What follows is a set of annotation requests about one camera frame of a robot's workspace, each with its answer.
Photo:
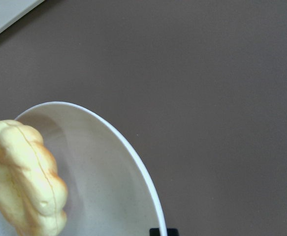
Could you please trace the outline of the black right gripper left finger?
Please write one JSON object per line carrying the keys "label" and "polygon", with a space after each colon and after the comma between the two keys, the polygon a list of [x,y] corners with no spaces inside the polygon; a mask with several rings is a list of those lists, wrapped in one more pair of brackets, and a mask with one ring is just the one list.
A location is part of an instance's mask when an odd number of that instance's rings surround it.
{"label": "black right gripper left finger", "polygon": [[159,228],[151,228],[149,230],[149,236],[160,236]]}

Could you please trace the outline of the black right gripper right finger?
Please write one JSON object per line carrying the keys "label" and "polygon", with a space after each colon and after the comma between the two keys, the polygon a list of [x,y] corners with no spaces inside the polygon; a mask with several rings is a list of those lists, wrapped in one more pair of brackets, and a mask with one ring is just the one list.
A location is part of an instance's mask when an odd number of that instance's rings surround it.
{"label": "black right gripper right finger", "polygon": [[179,231],[176,228],[167,228],[168,236],[179,236]]}

